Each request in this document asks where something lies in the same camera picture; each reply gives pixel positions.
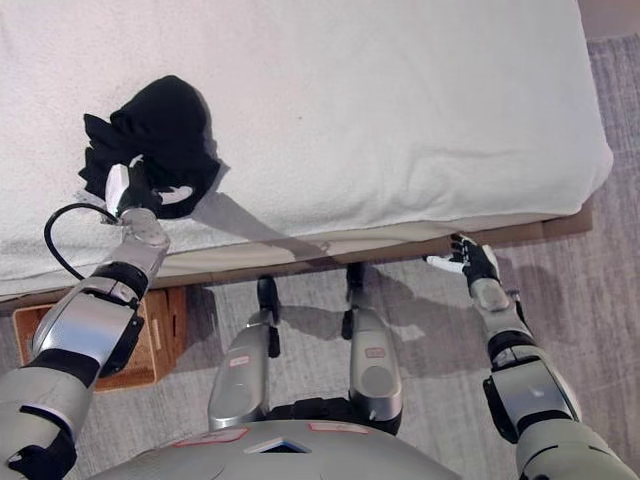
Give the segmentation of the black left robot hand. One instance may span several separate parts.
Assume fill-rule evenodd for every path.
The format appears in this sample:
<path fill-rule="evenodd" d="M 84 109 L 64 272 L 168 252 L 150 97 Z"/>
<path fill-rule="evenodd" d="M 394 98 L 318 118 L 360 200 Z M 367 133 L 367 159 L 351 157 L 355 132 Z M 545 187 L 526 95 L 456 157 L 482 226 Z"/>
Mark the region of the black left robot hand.
<path fill-rule="evenodd" d="M 184 218 L 195 209 L 194 198 L 195 189 L 189 185 L 152 187 L 142 155 L 126 164 L 113 165 L 106 178 L 105 204 L 115 217 L 140 208 L 161 220 Z"/>

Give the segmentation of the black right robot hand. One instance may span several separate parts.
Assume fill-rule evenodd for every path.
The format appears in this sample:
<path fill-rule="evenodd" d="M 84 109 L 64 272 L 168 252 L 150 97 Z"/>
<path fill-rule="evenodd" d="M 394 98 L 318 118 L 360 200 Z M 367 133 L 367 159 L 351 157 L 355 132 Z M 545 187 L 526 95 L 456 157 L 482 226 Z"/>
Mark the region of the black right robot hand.
<path fill-rule="evenodd" d="M 481 279 L 500 281 L 497 258 L 489 245 L 479 244 L 466 235 L 453 234 L 450 248 L 447 255 L 425 255 L 422 259 L 439 270 L 463 275 L 468 287 Z"/>

